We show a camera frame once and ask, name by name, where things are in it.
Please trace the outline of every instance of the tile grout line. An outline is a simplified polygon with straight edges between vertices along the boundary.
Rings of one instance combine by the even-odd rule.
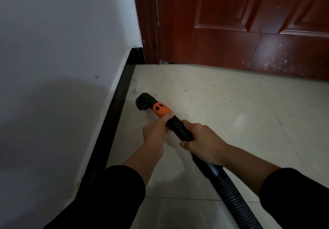
[[[265,96],[265,98],[266,98],[266,100],[267,100],[267,102],[268,102],[268,104],[269,104],[271,110],[274,112],[276,118],[279,120],[279,123],[281,124],[281,126],[282,126],[282,128],[283,128],[283,131],[285,132],[285,134],[287,135],[287,137],[288,137],[288,139],[289,139],[291,145],[293,146],[293,149],[294,149],[295,153],[297,154],[297,156],[298,156],[300,162],[302,163],[303,167],[306,168],[306,166],[305,166],[304,162],[302,161],[302,158],[301,158],[301,156],[300,156],[300,154],[299,154],[299,152],[298,152],[298,150],[297,150],[295,144],[293,143],[293,141],[291,140],[290,136],[288,135],[288,133],[287,133],[287,131],[286,131],[286,128],[283,126],[282,122],[280,121],[278,115],[276,114],[274,108],[273,108],[272,105],[271,105],[271,102],[270,102],[269,99],[267,98],[265,92],[263,91],[263,89],[262,89],[260,83],[257,81],[256,77],[255,77],[255,81],[257,82],[259,88],[261,89],[261,92],[262,92],[263,95]]]
[[[174,198],[174,197],[153,197],[153,196],[145,196],[145,198],[152,199],[176,199],[176,200],[207,200],[207,201],[222,201],[222,200],[212,200],[212,199],[193,199],[193,198]],[[260,203],[260,201],[246,201],[247,203]]]

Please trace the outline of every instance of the red wooden door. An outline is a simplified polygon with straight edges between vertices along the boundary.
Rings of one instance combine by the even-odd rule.
[[[158,0],[160,59],[329,80],[329,0]]]

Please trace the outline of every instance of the black sleeve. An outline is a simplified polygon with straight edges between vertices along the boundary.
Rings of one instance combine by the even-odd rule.
[[[259,198],[283,229],[328,227],[329,189],[295,169],[282,168],[270,174]]]
[[[112,166],[44,228],[130,228],[144,198],[141,176],[130,167]]]

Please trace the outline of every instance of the vacuum cleaner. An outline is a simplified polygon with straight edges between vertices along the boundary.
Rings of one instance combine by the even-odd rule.
[[[158,102],[148,93],[140,94],[140,96],[136,99],[136,106],[139,110],[145,110],[147,108],[152,109],[159,118],[166,113],[172,112],[166,105]],[[185,128],[183,122],[177,116],[174,116],[168,120],[167,126],[178,136],[180,140],[194,140],[192,133]],[[242,198],[241,194],[233,184],[230,177],[228,177],[222,166],[205,162],[196,157],[193,153],[192,159],[203,175],[210,180],[211,184],[214,186],[215,190],[241,229],[262,228],[261,224],[258,222],[257,218],[250,210],[249,206]]]

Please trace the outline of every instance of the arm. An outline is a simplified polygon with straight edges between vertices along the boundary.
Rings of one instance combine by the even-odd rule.
[[[181,142],[180,146],[239,177],[282,228],[322,228],[327,224],[328,188],[295,169],[280,168],[225,143],[208,126],[183,123],[194,141]]]
[[[44,228],[130,228],[145,198],[145,187],[163,155],[171,130],[166,114],[143,127],[143,145],[122,165],[111,166],[102,177]]]

